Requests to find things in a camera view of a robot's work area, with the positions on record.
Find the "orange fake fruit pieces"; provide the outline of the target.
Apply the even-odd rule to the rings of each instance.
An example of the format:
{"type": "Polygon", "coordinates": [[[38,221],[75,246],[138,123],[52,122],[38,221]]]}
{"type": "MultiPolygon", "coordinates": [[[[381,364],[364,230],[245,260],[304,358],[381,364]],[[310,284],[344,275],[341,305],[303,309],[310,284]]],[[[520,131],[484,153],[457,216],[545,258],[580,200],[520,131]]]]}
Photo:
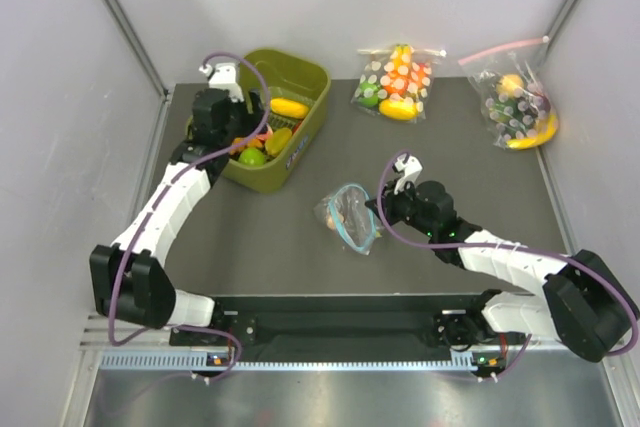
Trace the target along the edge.
{"type": "Polygon", "coordinates": [[[257,148],[263,149],[266,141],[273,135],[271,131],[266,133],[257,134],[255,137],[250,140],[246,140],[245,137],[236,137],[232,142],[232,150],[240,151],[246,148],[257,148]]]}

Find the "green fake apple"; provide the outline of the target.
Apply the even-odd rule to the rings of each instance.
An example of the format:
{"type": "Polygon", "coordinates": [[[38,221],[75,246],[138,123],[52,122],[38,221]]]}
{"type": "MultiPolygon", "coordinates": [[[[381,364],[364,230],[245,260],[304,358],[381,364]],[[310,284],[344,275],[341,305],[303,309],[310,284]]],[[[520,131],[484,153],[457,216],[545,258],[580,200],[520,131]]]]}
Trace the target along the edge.
{"type": "Polygon", "coordinates": [[[265,153],[257,147],[245,148],[238,157],[238,162],[248,167],[260,167],[267,161],[265,153]]]}

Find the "blue zip clear bag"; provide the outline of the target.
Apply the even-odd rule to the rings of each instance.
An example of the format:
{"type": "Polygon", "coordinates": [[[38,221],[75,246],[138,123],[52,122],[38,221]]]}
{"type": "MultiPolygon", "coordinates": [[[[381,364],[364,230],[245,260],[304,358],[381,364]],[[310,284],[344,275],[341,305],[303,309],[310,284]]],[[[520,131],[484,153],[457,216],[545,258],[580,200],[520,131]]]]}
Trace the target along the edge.
{"type": "Polygon", "coordinates": [[[381,236],[383,226],[365,202],[370,200],[366,189],[358,183],[347,183],[327,196],[315,207],[314,214],[318,221],[326,225],[326,214],[340,212],[344,216],[344,223],[333,232],[340,240],[354,252],[368,255],[373,243],[381,236]]]}

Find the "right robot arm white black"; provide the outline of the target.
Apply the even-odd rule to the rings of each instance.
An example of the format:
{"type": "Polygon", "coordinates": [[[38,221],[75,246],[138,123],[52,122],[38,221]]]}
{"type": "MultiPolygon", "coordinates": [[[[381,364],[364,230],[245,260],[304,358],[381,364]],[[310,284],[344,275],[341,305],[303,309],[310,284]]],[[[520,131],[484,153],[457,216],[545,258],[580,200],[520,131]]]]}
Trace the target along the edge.
{"type": "Polygon", "coordinates": [[[500,333],[537,336],[597,363],[620,353],[624,337],[638,339],[638,306],[592,251],[544,253],[501,239],[460,217],[436,181],[402,189],[388,182],[367,206],[386,227],[402,222],[424,234],[427,248],[442,262],[517,287],[480,296],[466,319],[478,342],[500,333]]]}

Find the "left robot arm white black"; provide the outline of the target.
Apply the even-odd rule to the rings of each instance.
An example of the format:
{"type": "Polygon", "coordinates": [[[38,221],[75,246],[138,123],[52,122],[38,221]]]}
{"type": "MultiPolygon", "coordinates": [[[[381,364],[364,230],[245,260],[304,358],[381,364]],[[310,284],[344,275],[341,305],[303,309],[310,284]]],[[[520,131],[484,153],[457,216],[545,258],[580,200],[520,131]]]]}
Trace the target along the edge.
{"type": "Polygon", "coordinates": [[[214,186],[236,140],[266,128],[260,92],[246,100],[227,89],[196,93],[185,138],[173,150],[164,174],[131,225],[108,245],[98,245],[89,265],[96,309],[147,329],[189,325],[205,343],[226,334],[227,321],[212,298],[175,288],[165,263],[181,228],[214,186]]]}

